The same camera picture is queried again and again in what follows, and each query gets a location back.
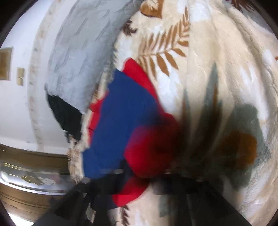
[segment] blue cloth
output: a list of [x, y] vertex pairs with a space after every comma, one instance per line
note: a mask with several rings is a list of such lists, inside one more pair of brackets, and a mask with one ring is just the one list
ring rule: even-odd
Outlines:
[[151, 94], [123, 72], [114, 80], [101, 106], [92, 145], [83, 152], [85, 177], [97, 179], [119, 168], [132, 132], [159, 123], [158, 104]]

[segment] leaf pattern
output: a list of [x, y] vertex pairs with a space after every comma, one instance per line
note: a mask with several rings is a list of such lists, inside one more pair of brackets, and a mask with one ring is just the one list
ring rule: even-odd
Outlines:
[[170, 74], [169, 74], [167, 65], [166, 65], [165, 61], [163, 60], [163, 58], [159, 54], [157, 55], [157, 63], [158, 63], [159, 68], [161, 69], [161, 71], [164, 74], [169, 76]]
[[171, 25], [169, 30], [164, 31], [162, 35], [160, 32], [158, 32], [157, 35], [151, 33], [149, 37], [142, 39], [139, 45], [139, 56], [136, 61], [147, 74], [151, 74], [156, 79], [156, 64], [152, 58], [152, 56], [155, 56], [160, 70], [167, 76], [170, 76], [165, 59], [173, 68], [178, 70], [178, 65], [175, 58], [171, 54], [171, 51], [182, 57], [186, 57], [185, 53], [179, 48], [178, 45], [182, 47], [189, 46], [189, 41], [184, 40], [184, 38], [189, 37], [189, 29], [189, 15], [187, 7], [185, 7], [182, 19], [180, 19], [177, 24]]
[[185, 56], [186, 56], [186, 55], [184, 54], [184, 52], [181, 51], [181, 49], [179, 49], [179, 48], [175, 48], [175, 49], [173, 49], [173, 51], [175, 51], [177, 54], [179, 54], [179, 55], [182, 56], [182, 57], [185, 57]]
[[147, 17], [162, 18], [164, 0], [145, 0], [142, 2], [140, 12]]
[[154, 78], [156, 78], [155, 63], [151, 57], [150, 57], [150, 67], [151, 67]]
[[[269, 149], [261, 132], [258, 110], [250, 104], [236, 104], [220, 132], [223, 103], [218, 89], [218, 70], [214, 64], [195, 133], [190, 138], [191, 142], [185, 136], [186, 143], [182, 147], [186, 152], [174, 170], [209, 182], [225, 175], [237, 190], [249, 185], [252, 169], [269, 158]], [[192, 125], [186, 90], [184, 96], [182, 121], [189, 131]]]
[[251, 10], [254, 11], [253, 4], [248, 0], [232, 0], [231, 5], [240, 12], [242, 12], [242, 8], [246, 9], [248, 12], [250, 12]]
[[128, 222], [129, 216], [128, 216], [127, 212], [126, 212], [126, 211], [129, 211], [128, 206], [125, 205], [125, 206], [121, 207], [120, 211], [121, 211], [122, 225], [129, 226], [130, 225], [130, 223]]
[[166, 59], [169, 61], [169, 63], [171, 64], [171, 66], [173, 68], [176, 68], [178, 70], [178, 66], [177, 63], [175, 62], [174, 58], [172, 57], [172, 55], [168, 52], [165, 52], [165, 57]]
[[126, 24], [123, 26], [123, 33], [126, 35], [126, 36], [131, 36], [131, 34], [136, 34], [137, 32], [137, 28], [133, 29], [130, 27], [130, 25], [132, 24], [132, 21], [131, 20], [128, 20], [126, 22]]

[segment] white wall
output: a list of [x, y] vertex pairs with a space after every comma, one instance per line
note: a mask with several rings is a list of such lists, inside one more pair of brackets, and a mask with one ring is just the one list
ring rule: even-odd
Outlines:
[[37, 121], [37, 131], [35, 135], [37, 138], [40, 137], [39, 140], [41, 140], [43, 144], [39, 145], [39, 150], [43, 148], [44, 152], [66, 153], [67, 148], [61, 148], [59, 150], [58, 147], [68, 147], [68, 144], [64, 145], [64, 133], [60, 134], [60, 130], [56, 128], [56, 120], [48, 119], [48, 116], [52, 115], [52, 112], [45, 101], [45, 92], [41, 90], [44, 89], [48, 75], [48, 61], [54, 47], [56, 36], [76, 1], [77, 0], [55, 0], [44, 17], [37, 32], [38, 35], [34, 41], [34, 48], [36, 48], [37, 51], [33, 51], [31, 56], [30, 64], [34, 70], [30, 72], [29, 75], [34, 83], [34, 89], [29, 85], [29, 96], [32, 97], [35, 102], [35, 104], [31, 106], [34, 109], [33, 112], [36, 113], [31, 115], [31, 118], [36, 118]]
[[[34, 40], [40, 24], [53, 0], [38, 0], [15, 24], [1, 48], [13, 47], [10, 67], [10, 81], [0, 80], [0, 143], [15, 148], [65, 154], [68, 144], [64, 132], [60, 129], [46, 102], [44, 91], [44, 73], [37, 84], [36, 94], [39, 100], [38, 122], [43, 139], [43, 149], [38, 149], [32, 121], [28, 109], [28, 77]], [[51, 51], [51, 43], [46, 45]], [[25, 68], [24, 85], [16, 84], [17, 68]]]

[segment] gray cloth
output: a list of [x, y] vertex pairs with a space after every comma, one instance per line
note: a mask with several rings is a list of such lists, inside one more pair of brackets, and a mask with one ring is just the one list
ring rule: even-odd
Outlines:
[[78, 0], [56, 37], [46, 90], [86, 112], [116, 38], [142, 0]]

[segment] blanket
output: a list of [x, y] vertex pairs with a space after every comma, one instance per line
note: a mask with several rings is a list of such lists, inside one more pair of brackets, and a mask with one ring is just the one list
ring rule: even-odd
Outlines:
[[[115, 49], [115, 67], [135, 59], [163, 109], [182, 125], [172, 171], [208, 180], [252, 225], [267, 225], [278, 207], [278, 41], [255, 6], [145, 0]], [[150, 186], [115, 220], [166, 225], [173, 213], [163, 207], [167, 199]]]

